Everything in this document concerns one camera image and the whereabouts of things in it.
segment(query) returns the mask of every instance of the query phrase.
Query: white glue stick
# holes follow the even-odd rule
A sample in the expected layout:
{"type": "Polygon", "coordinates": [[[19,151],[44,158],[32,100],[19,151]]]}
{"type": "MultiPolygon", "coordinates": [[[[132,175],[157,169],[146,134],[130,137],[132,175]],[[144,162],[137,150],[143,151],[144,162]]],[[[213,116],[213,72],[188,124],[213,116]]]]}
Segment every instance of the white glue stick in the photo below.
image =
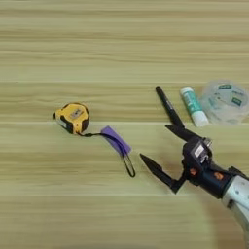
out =
{"type": "Polygon", "coordinates": [[[195,125],[197,127],[208,125],[209,121],[197,100],[194,90],[190,87],[185,87],[181,89],[181,94],[195,125]]]}

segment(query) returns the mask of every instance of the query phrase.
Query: container lid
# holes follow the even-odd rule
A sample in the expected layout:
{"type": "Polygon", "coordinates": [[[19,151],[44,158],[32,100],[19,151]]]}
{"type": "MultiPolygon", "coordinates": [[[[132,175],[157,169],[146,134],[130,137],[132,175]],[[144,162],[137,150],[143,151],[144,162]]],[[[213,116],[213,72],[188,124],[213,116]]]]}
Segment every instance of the container lid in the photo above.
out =
{"type": "Polygon", "coordinates": [[[209,124],[205,113],[202,111],[192,113],[192,119],[197,127],[202,127],[209,124]]]}
{"type": "Polygon", "coordinates": [[[187,91],[194,91],[194,90],[191,87],[184,87],[184,88],[181,89],[181,94],[183,95],[187,91]]]}

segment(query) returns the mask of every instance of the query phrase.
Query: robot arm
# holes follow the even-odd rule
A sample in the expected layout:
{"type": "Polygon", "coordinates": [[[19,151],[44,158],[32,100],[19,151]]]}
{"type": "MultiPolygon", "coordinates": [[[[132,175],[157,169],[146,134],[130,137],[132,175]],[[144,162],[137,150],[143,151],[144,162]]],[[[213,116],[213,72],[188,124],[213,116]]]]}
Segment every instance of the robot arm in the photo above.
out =
{"type": "Polygon", "coordinates": [[[241,176],[231,179],[222,202],[244,229],[246,248],[249,249],[249,181],[241,176]]]}
{"type": "Polygon", "coordinates": [[[187,143],[183,147],[183,173],[179,180],[172,179],[162,167],[150,158],[142,160],[173,193],[177,194],[185,181],[200,186],[233,212],[245,232],[246,248],[249,249],[249,178],[235,167],[225,170],[212,160],[211,140],[176,125],[166,126],[187,143]]]}

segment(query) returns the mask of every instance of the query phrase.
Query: black marker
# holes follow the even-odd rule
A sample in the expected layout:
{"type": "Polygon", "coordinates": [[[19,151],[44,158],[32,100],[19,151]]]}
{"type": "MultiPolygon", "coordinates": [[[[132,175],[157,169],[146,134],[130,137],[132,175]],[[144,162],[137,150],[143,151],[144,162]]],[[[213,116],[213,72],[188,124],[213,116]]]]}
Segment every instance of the black marker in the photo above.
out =
{"type": "Polygon", "coordinates": [[[162,102],[163,107],[166,110],[166,113],[168,114],[168,116],[171,119],[171,121],[173,122],[173,124],[184,128],[184,125],[183,125],[181,119],[179,118],[179,116],[176,113],[176,111],[175,111],[174,107],[172,106],[172,104],[167,99],[167,97],[164,94],[161,87],[156,87],[156,92],[157,92],[157,94],[158,94],[158,96],[159,96],[159,98],[160,98],[160,100],[162,102]]]}

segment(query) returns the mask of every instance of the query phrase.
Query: tape measure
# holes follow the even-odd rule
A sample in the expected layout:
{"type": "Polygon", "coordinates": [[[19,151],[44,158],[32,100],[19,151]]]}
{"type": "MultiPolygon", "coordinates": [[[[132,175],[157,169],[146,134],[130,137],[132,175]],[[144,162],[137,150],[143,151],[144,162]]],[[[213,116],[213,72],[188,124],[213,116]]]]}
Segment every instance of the tape measure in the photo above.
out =
{"type": "Polygon", "coordinates": [[[58,109],[53,118],[69,133],[82,133],[89,126],[89,110],[81,103],[69,103],[58,109]]]}
{"type": "Polygon", "coordinates": [[[80,103],[69,103],[63,108],[56,110],[55,113],[53,113],[53,118],[71,134],[77,134],[83,137],[102,136],[109,140],[110,143],[115,143],[116,147],[119,149],[118,152],[124,161],[127,173],[130,177],[135,177],[136,172],[128,156],[124,142],[117,138],[117,135],[114,136],[114,133],[83,134],[83,131],[89,126],[89,110],[86,105],[80,103]]]}

